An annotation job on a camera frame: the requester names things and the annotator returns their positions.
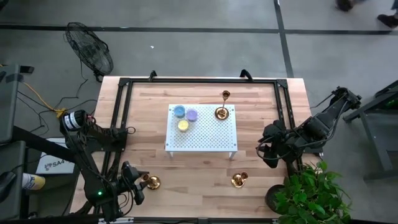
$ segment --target yellow cable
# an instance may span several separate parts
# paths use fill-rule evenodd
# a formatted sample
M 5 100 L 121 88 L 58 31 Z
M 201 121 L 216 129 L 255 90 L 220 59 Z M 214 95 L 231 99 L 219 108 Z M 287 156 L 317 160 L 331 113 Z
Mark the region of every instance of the yellow cable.
M 25 82 L 24 82 L 23 84 L 25 84 L 25 86 L 27 86 L 30 90 L 32 90 L 32 91 L 37 95 L 37 97 L 39 97 L 40 101 L 43 102 L 44 105 L 45 105 L 48 109 L 50 109 L 50 110 L 56 112 L 58 118 L 66 111 L 66 108 L 62 108 L 62 109 L 60 109 L 60 110 L 57 110 L 57 109 L 52 108 L 48 103 L 46 103 L 46 102 L 43 100 L 43 98 L 40 96 L 40 94 L 38 94 L 38 93 L 36 92 L 36 90 L 33 89 L 33 87 L 31 87 L 28 83 L 25 83 Z

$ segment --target paint cup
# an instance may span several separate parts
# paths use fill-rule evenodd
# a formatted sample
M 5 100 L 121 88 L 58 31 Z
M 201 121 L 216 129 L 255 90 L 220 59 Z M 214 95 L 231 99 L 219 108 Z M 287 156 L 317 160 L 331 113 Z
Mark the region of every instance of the paint cup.
M 198 119 L 198 112 L 195 109 L 189 109 L 186 117 L 190 122 L 195 122 Z
M 45 184 L 45 178 L 34 175 L 26 174 L 22 176 L 22 188 L 27 190 L 40 190 Z
M 178 122 L 177 127 L 178 127 L 178 130 L 180 130 L 181 132 L 185 132 L 189 128 L 189 122 L 187 120 L 181 120 Z
M 178 118 L 184 118 L 185 116 L 185 108 L 182 105 L 177 105 L 174 108 L 174 115 Z

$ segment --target brass candle holder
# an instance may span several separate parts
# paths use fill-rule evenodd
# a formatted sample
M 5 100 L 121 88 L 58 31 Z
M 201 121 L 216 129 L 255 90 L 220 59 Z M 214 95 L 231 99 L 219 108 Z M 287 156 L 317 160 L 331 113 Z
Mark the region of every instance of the brass candle holder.
M 148 174 L 144 174 L 141 176 L 141 180 L 147 183 L 147 187 L 151 190 L 156 190 L 160 187 L 161 181 L 157 176 L 149 176 Z
M 223 100 L 224 100 L 223 106 L 217 108 L 216 111 L 214 112 L 217 119 L 224 120 L 224 119 L 228 118 L 229 111 L 227 108 L 224 107 L 224 105 L 225 105 L 225 101 L 229 98 L 230 95 L 231 95 L 231 93 L 229 91 L 226 91 L 226 90 L 223 91 Z
M 246 172 L 242 172 L 241 174 L 234 174 L 231 178 L 231 183 L 234 187 L 241 188 L 243 187 L 248 177 L 249 175 Z

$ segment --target table leg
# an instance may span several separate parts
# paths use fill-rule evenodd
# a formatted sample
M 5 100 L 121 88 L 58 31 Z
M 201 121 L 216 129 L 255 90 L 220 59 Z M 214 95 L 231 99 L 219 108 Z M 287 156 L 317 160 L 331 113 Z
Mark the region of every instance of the table leg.
M 170 159 L 173 159 L 173 152 L 167 152 L 167 154 L 170 156 Z
M 230 152 L 230 153 L 229 153 L 229 159 L 230 159 L 230 160 L 232 160 L 232 157 L 234 157 L 235 153 L 236 153 L 236 152 Z

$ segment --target plant pot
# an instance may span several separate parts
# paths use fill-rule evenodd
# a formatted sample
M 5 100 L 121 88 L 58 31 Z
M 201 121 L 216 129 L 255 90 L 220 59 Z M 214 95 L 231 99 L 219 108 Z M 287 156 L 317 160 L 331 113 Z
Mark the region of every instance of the plant pot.
M 282 184 L 277 184 L 272 186 L 270 189 L 268 189 L 267 193 L 266 193 L 266 204 L 268 205 L 268 207 L 273 211 L 276 212 L 276 196 L 275 194 L 279 192 L 280 189 L 283 189 L 285 186 Z

